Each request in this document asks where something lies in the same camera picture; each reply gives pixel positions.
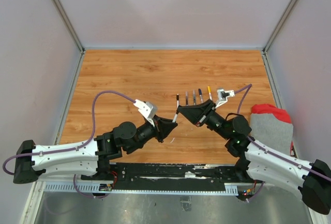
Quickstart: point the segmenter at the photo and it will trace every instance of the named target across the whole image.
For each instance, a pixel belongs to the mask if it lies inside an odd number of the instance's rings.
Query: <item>yellow marker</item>
[[[210,90],[210,86],[207,87],[208,88],[208,93],[209,93],[209,99],[213,100],[212,98],[212,91]]]

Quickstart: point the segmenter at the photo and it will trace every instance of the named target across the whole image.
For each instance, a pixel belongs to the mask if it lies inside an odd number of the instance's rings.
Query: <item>gray wall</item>
[[[51,0],[0,0],[0,16],[2,163],[24,140],[54,142],[79,51]],[[0,185],[0,222],[16,224],[31,185],[2,170]]]
[[[289,0],[61,0],[86,47],[261,48]]]
[[[281,98],[293,118],[299,154],[329,165],[330,45],[330,0],[299,0],[269,51]]]

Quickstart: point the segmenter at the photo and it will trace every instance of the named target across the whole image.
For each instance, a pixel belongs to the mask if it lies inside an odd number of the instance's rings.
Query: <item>folded cloth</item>
[[[290,155],[293,136],[291,117],[271,104],[257,104],[250,116],[251,135],[281,153]]]

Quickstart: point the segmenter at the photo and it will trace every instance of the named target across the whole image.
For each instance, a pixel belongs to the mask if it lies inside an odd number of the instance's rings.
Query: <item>wooden table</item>
[[[200,102],[198,88],[204,100],[207,86],[212,89],[239,89],[248,83],[253,87],[247,95],[241,113],[249,119],[254,104],[274,104],[269,81],[259,51],[194,51],[194,50],[89,50],[79,74],[69,113],[61,137],[61,144],[86,140],[92,131],[91,105],[95,95],[115,90],[133,99],[150,101],[158,106],[157,115],[173,118],[176,94],[185,104],[193,104],[192,90]],[[236,112],[243,93],[229,98],[218,109],[226,116]],[[144,123],[137,108],[128,100],[113,94],[99,97],[96,104],[96,135],[111,131],[120,123],[130,121],[137,127]],[[183,116],[178,127],[158,143],[153,139],[143,149],[115,161],[164,163],[219,163],[237,161],[224,147],[225,140],[205,126],[195,127]]]

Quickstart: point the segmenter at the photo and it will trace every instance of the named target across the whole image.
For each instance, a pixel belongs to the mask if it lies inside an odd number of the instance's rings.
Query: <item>red cloth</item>
[[[282,122],[292,123],[290,115],[285,109],[279,109],[271,104],[257,104],[252,107],[252,114],[273,114]]]

